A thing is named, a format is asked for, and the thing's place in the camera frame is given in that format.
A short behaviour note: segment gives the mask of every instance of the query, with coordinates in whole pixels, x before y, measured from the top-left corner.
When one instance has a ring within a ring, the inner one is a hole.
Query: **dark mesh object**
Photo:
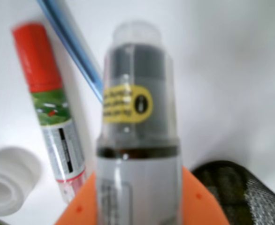
[[[218,200],[231,225],[275,225],[275,194],[244,167],[217,161],[193,174]]]

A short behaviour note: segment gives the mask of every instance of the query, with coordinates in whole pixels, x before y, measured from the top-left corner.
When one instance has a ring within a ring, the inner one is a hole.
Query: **inhaler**
[[[122,24],[105,61],[97,143],[100,225],[180,225],[172,60],[151,24]]]

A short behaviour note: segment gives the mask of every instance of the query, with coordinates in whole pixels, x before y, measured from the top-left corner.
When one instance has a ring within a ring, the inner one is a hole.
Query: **orange object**
[[[16,48],[31,92],[62,88],[46,30],[39,23],[27,23],[13,30]]]
[[[56,225],[96,225],[96,177],[93,173]],[[215,197],[183,168],[183,225],[229,225]]]

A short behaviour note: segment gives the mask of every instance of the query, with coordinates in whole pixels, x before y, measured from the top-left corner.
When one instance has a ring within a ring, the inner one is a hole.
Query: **marker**
[[[53,173],[68,203],[86,180],[84,154],[50,42],[39,23],[19,26],[13,35]]]

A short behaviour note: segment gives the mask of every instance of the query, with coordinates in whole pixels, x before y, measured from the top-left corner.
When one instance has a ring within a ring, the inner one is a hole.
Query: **clear plastic cap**
[[[66,180],[66,181],[58,181],[58,186],[61,191],[62,198],[64,202],[70,203],[74,197],[77,195],[78,191],[82,187],[82,185],[87,180],[86,172],[79,174],[77,177]]]
[[[21,208],[39,175],[39,163],[28,152],[20,149],[0,151],[0,216]]]
[[[161,39],[159,30],[143,21],[115,30],[105,62],[99,148],[178,144],[172,59]]]
[[[148,22],[125,22],[114,31],[114,45],[122,45],[125,43],[140,43],[161,46],[160,31]]]

